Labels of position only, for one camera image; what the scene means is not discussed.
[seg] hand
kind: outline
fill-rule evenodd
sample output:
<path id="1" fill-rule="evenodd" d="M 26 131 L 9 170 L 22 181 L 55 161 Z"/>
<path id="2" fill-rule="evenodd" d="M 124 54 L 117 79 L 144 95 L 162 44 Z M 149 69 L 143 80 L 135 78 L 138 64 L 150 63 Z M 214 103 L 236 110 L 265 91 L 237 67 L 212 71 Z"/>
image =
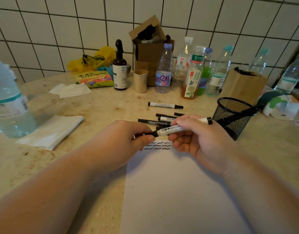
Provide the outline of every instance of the hand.
<path id="1" fill-rule="evenodd" d="M 143 135 L 151 132 L 141 122 L 114 121 L 82 145 L 78 153 L 94 171 L 112 171 L 125 165 L 137 151 L 154 142 L 152 135 Z"/>
<path id="2" fill-rule="evenodd" d="M 178 124 L 187 131 L 171 134 L 168 140 L 178 151 L 192 154 L 207 169 L 224 174 L 242 149 L 217 122 L 207 125 L 198 121 L 200 118 L 203 117 L 192 114 L 176 118 L 171 126 Z"/>

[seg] beige cup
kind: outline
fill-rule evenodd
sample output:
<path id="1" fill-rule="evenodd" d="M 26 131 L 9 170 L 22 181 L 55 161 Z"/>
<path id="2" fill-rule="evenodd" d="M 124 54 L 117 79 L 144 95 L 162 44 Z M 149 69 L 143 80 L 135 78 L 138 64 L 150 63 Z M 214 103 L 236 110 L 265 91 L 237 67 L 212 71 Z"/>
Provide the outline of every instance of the beige cup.
<path id="1" fill-rule="evenodd" d="M 134 90 L 137 93 L 145 93 L 147 91 L 146 80 L 148 70 L 136 70 L 133 72 Z"/>

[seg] plastic bottle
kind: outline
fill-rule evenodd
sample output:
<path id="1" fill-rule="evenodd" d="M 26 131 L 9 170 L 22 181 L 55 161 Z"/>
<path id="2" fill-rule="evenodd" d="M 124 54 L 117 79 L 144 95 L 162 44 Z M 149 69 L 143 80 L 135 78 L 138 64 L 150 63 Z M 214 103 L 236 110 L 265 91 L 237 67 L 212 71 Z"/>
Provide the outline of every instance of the plastic bottle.
<path id="1" fill-rule="evenodd" d="M 211 58 L 212 50 L 213 50 L 212 48 L 206 48 L 206 56 L 205 56 L 204 66 L 203 66 L 204 71 L 202 72 L 202 77 L 199 80 L 198 90 L 196 95 L 202 95 L 206 88 L 207 81 L 210 75 L 211 66 L 212 66 L 212 58 Z"/>
<path id="2" fill-rule="evenodd" d="M 203 72 L 203 61 L 206 47 L 195 46 L 192 61 L 182 85 L 181 97 L 184 99 L 194 99 L 198 90 L 198 83 Z"/>
<path id="3" fill-rule="evenodd" d="M 122 42 L 120 39 L 116 41 L 116 59 L 113 60 L 113 72 L 114 72 L 114 88 L 115 90 L 127 89 L 127 62 L 122 58 Z"/>
<path id="4" fill-rule="evenodd" d="M 211 68 L 209 79 L 204 94 L 216 97 L 230 68 L 233 45 L 227 45 Z"/>
<path id="5" fill-rule="evenodd" d="M 35 119 L 22 98 L 14 76 L 0 62 L 0 132 L 9 138 L 19 138 L 35 128 Z"/>
<path id="6" fill-rule="evenodd" d="M 170 91 L 170 81 L 172 73 L 172 44 L 165 43 L 164 51 L 158 62 L 155 78 L 155 91 L 157 93 L 166 94 Z"/>
<path id="7" fill-rule="evenodd" d="M 192 58 L 191 54 L 191 44 L 193 42 L 192 37 L 184 38 L 184 46 L 182 48 L 181 53 L 177 57 L 177 61 L 175 63 L 175 73 L 172 77 L 172 85 L 171 89 L 175 92 L 180 92 L 182 88 L 183 81 L 186 77 L 189 62 Z"/>
<path id="8" fill-rule="evenodd" d="M 284 72 L 282 78 L 275 86 L 275 90 L 290 93 L 299 81 L 299 58 L 296 59 Z"/>
<path id="9" fill-rule="evenodd" d="M 269 53 L 268 48 L 262 48 L 258 53 L 258 55 L 249 64 L 248 70 L 258 74 L 262 74 L 266 66 L 266 56 L 268 53 Z"/>

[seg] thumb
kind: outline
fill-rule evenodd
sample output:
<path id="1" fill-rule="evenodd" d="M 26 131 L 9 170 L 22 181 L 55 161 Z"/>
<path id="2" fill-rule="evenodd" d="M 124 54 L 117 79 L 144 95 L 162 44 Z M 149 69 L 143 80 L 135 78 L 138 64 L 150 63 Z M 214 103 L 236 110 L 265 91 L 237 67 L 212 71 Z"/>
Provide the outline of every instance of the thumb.
<path id="1" fill-rule="evenodd" d="M 205 134 L 207 126 L 209 126 L 195 118 L 178 119 L 177 123 L 180 127 L 191 130 L 197 135 Z"/>
<path id="2" fill-rule="evenodd" d="M 133 150 L 135 152 L 142 149 L 144 146 L 149 145 L 150 143 L 155 141 L 155 137 L 152 135 L 142 135 L 134 140 L 132 140 Z"/>

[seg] black mesh pen holder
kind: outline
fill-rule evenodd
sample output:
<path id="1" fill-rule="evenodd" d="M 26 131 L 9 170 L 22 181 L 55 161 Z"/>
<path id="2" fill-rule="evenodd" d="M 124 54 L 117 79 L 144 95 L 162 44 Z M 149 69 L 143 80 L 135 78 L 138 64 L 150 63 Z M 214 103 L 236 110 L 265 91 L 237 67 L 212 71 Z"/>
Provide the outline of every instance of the black mesh pen holder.
<path id="1" fill-rule="evenodd" d="M 218 106 L 212 119 L 218 122 L 236 141 L 249 119 L 257 112 L 251 112 L 249 115 L 242 114 L 241 111 L 248 111 L 254 107 L 236 98 L 219 98 L 217 102 Z"/>

